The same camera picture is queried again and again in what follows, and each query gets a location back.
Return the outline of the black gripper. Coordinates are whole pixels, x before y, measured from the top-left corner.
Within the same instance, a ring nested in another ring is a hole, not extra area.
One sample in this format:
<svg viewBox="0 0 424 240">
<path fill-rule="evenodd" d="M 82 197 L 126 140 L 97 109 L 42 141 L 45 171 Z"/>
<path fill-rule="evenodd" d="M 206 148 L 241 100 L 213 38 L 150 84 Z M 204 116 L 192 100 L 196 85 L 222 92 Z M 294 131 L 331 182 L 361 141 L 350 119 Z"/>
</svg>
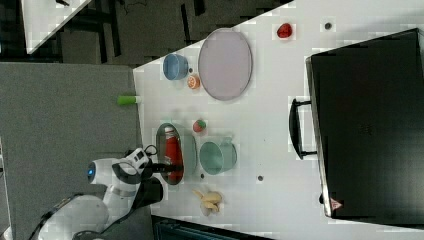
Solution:
<svg viewBox="0 0 424 240">
<path fill-rule="evenodd" d="M 157 163 L 153 163 L 151 160 L 144 162 L 139 167 L 140 175 L 142 180 L 146 180 L 150 178 L 154 173 L 159 171 L 159 165 Z M 163 165 L 160 167 L 161 173 L 170 173 L 175 171 L 183 171 L 183 165 Z"/>
</svg>

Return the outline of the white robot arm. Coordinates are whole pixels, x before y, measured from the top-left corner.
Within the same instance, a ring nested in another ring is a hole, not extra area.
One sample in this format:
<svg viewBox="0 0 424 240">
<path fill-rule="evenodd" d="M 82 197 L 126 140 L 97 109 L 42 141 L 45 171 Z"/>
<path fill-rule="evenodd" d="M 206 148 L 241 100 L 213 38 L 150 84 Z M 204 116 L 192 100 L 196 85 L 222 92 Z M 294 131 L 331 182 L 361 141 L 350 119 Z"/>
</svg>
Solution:
<svg viewBox="0 0 424 240">
<path fill-rule="evenodd" d="M 156 173 L 169 175 L 181 165 L 154 163 L 143 157 L 94 160 L 88 182 L 104 185 L 102 197 L 83 193 L 63 199 L 45 213 L 28 240 L 77 240 L 83 234 L 96 236 L 120 223 L 135 210 L 158 203 L 164 190 Z"/>
</svg>

